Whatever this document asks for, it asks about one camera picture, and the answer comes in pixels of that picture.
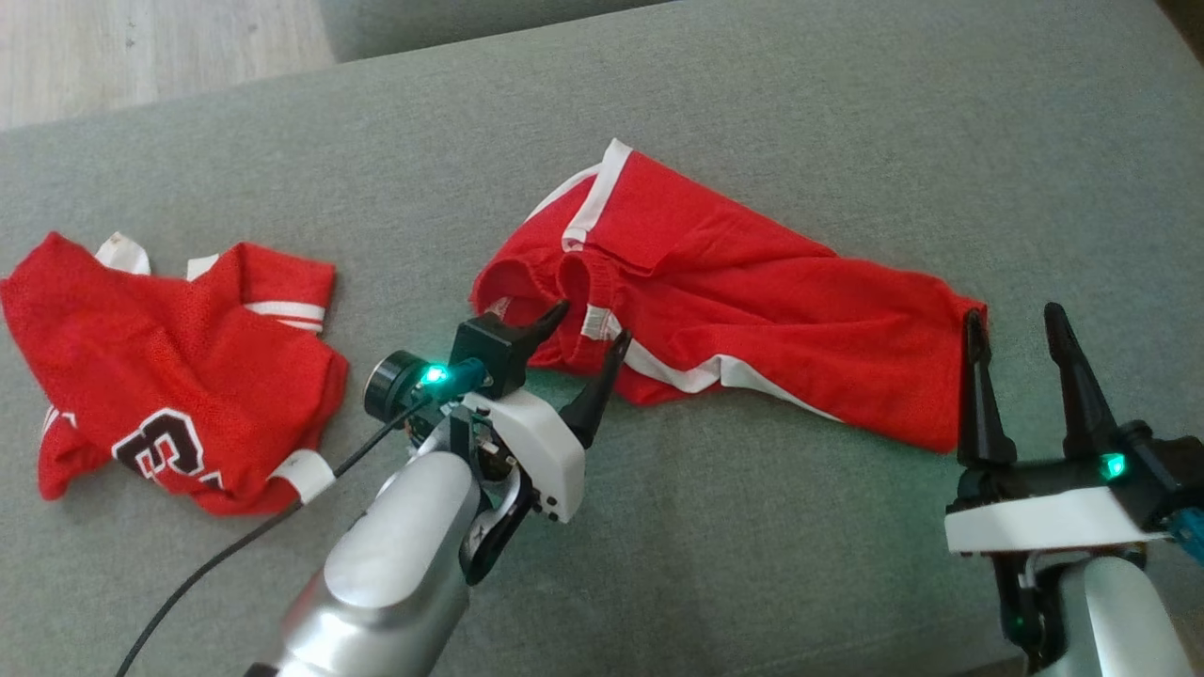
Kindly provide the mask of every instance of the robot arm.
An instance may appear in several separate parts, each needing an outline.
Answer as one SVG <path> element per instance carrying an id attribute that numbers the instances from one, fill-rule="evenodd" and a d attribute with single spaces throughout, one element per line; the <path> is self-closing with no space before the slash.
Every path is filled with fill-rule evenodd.
<path id="1" fill-rule="evenodd" d="M 560 412 L 523 389 L 526 361 L 563 318 L 560 304 L 527 328 L 485 314 L 460 325 L 452 365 L 397 352 L 373 371 L 365 410 L 399 424 L 411 461 L 330 552 L 284 617 L 279 640 L 247 677 L 429 675 L 531 512 L 572 519 L 592 443 L 630 335 L 602 373 Z"/>
<path id="2" fill-rule="evenodd" d="M 1192 675 L 1170 619 L 1143 571 L 1144 543 L 1204 507 L 1204 446 L 1155 440 L 1143 422 L 1116 425 L 1057 304 L 1045 308 L 1067 419 L 1063 459 L 1016 463 L 1003 431 L 976 312 L 966 318 L 961 440 L 966 467 L 948 507 L 949 549 L 995 567 L 1001 624 L 1028 675 Z M 1050 553 L 1082 553 L 1041 565 Z"/>

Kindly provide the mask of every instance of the white stripe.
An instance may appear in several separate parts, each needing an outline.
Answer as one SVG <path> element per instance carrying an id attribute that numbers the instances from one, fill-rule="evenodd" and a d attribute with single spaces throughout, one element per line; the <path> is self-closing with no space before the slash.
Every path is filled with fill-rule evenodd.
<path id="1" fill-rule="evenodd" d="M 120 232 L 110 235 L 100 249 L 96 249 L 96 260 L 113 270 L 150 275 L 150 258 L 146 249 Z"/>
<path id="2" fill-rule="evenodd" d="M 326 308 L 313 304 L 296 301 L 259 301 L 246 304 L 247 310 L 259 314 L 282 314 L 320 323 L 326 317 Z"/>
<path id="3" fill-rule="evenodd" d="M 586 306 L 585 322 L 582 323 L 583 336 L 596 341 L 606 341 L 614 338 L 621 331 L 622 326 L 609 308 Z M 662 363 L 639 341 L 633 340 L 631 347 L 627 348 L 627 357 L 622 361 L 637 372 L 662 383 L 668 383 L 683 393 L 701 393 L 715 383 L 725 388 L 748 388 L 749 390 L 773 395 L 779 400 L 791 402 L 824 418 L 840 422 L 839 418 L 826 411 L 815 408 L 799 400 L 789 390 L 752 369 L 752 365 L 733 355 L 719 353 L 703 360 L 694 369 L 680 371 Z"/>
<path id="4" fill-rule="evenodd" d="M 594 165 L 594 166 L 591 166 L 589 169 L 583 169 L 582 171 L 579 171 L 579 172 L 574 173 L 573 176 L 568 177 L 568 181 L 561 183 L 560 186 L 556 187 L 555 190 L 553 190 L 551 193 L 549 193 L 548 196 L 544 198 L 543 201 L 539 202 L 536 206 L 536 208 L 532 210 L 532 212 L 530 214 L 527 214 L 527 218 L 523 219 L 523 223 L 526 223 L 526 222 L 531 220 L 531 217 L 533 217 L 535 214 L 542 212 L 544 210 L 544 207 L 547 207 L 548 205 L 550 205 L 550 204 L 555 202 L 556 200 L 563 198 L 565 193 L 568 193 L 569 190 L 572 190 L 573 188 L 576 188 L 577 184 L 579 184 L 580 182 L 583 182 L 586 178 L 596 175 L 598 172 L 598 169 L 601 169 L 601 167 L 602 167 L 602 164 L 600 163 L 600 164 L 596 164 L 596 165 Z"/>
<path id="5" fill-rule="evenodd" d="M 501 299 L 494 301 L 488 308 L 485 308 L 485 312 L 494 313 L 500 319 L 506 319 L 506 311 L 509 310 L 512 301 L 514 301 L 514 296 L 502 296 Z"/>
<path id="6" fill-rule="evenodd" d="M 945 516 L 954 553 L 1094 548 L 1165 538 L 1133 523 L 1109 487 L 1003 501 Z"/>
<path id="7" fill-rule="evenodd" d="M 51 411 L 46 412 L 46 420 L 42 422 L 42 438 L 46 438 L 46 434 L 51 431 L 51 426 L 59 418 L 59 410 L 51 407 Z"/>
<path id="8" fill-rule="evenodd" d="M 295 319 L 282 319 L 278 320 L 281 324 L 287 324 L 289 326 L 296 326 L 297 329 L 305 329 L 306 331 L 313 331 L 318 334 L 321 331 L 321 325 L 312 322 L 300 322 Z"/>
<path id="9" fill-rule="evenodd" d="M 200 483 L 202 483 L 202 484 L 206 483 L 206 482 L 208 482 L 209 479 L 217 479 L 218 481 L 218 489 L 222 489 L 223 491 L 225 491 L 225 484 L 222 482 L 222 471 L 220 470 L 214 470 L 213 472 L 208 472 L 208 473 L 202 475 L 202 476 L 200 476 L 200 477 L 196 478 L 196 481 L 200 482 Z"/>
<path id="10" fill-rule="evenodd" d="M 565 234 L 561 236 L 560 246 L 566 252 L 580 252 L 585 248 L 585 237 L 598 224 L 602 210 L 606 208 L 610 193 L 614 193 L 614 187 L 619 183 L 619 175 L 622 173 L 622 167 L 627 164 L 630 155 L 630 146 L 618 139 L 610 141 L 610 147 L 602 155 L 598 177 L 590 187 L 590 194 L 585 196 L 582 208 L 568 222 Z"/>
<path id="11" fill-rule="evenodd" d="M 302 504 L 308 504 L 335 483 L 335 472 L 313 449 L 293 452 L 268 477 L 279 477 L 293 484 Z"/>
<path id="12" fill-rule="evenodd" d="M 188 267 L 184 270 L 184 279 L 191 282 L 197 277 L 205 275 L 213 267 L 213 264 L 218 263 L 219 254 L 209 254 L 208 257 L 201 257 L 199 259 L 188 259 Z"/>

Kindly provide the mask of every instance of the black number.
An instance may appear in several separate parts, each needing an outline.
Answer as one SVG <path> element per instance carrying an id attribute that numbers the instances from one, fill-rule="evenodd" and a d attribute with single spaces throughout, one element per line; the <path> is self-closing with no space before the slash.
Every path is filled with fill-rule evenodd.
<path id="1" fill-rule="evenodd" d="M 142 422 L 137 430 L 113 445 L 113 458 L 138 475 L 154 479 L 167 466 L 189 477 L 205 470 L 205 449 L 187 413 L 163 408 Z M 220 488 L 220 473 L 200 478 Z"/>

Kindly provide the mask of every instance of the clothing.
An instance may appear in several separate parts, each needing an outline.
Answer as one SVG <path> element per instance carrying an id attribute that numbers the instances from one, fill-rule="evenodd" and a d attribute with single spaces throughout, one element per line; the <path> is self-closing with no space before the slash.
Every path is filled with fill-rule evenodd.
<path id="1" fill-rule="evenodd" d="M 106 245 L 124 249 L 119 239 Z M 250 243 L 190 261 L 190 279 L 135 273 L 149 272 L 144 253 L 108 257 L 123 258 L 106 263 L 134 272 L 52 232 L 0 282 L 8 329 L 52 402 L 42 496 L 117 459 L 211 513 L 283 510 L 297 495 L 270 476 L 317 448 L 347 379 L 315 336 L 334 266 Z"/>
<path id="2" fill-rule="evenodd" d="M 485 266 L 471 301 L 510 324 L 572 310 L 533 366 L 597 371 L 635 341 L 616 392 L 655 405 L 751 388 L 948 453 L 962 317 L 943 281 L 842 258 L 619 141 L 556 188 Z"/>

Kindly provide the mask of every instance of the gray fabric upholstery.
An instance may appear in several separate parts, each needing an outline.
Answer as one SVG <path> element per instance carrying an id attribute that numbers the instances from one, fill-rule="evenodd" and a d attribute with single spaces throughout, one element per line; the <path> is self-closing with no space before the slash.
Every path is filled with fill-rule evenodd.
<path id="1" fill-rule="evenodd" d="M 120 229 L 160 273 L 242 239 L 336 263 L 338 460 L 374 428 L 372 365 L 445 354 L 480 266 L 618 136 L 985 299 L 1009 431 L 1047 457 L 1049 299 L 1117 417 L 1199 432 L 1202 111 L 1204 71 L 1153 4 L 673 2 L 0 136 L 0 270 L 49 229 Z M 116 467 L 42 502 L 45 402 L 8 340 L 0 379 L 0 673 L 108 675 L 255 520 Z M 577 384 L 531 381 L 553 401 Z M 578 519 L 520 530 L 438 675 L 948 675 L 1010 653 L 987 564 L 944 548 L 951 458 L 749 393 L 607 416 Z M 400 445 L 211 573 L 135 673 L 241 675 Z M 1204 602 L 1184 557 L 1152 559 L 1173 610 Z"/>
<path id="2" fill-rule="evenodd" d="M 665 0 L 318 0 L 340 61 L 616 12 Z"/>

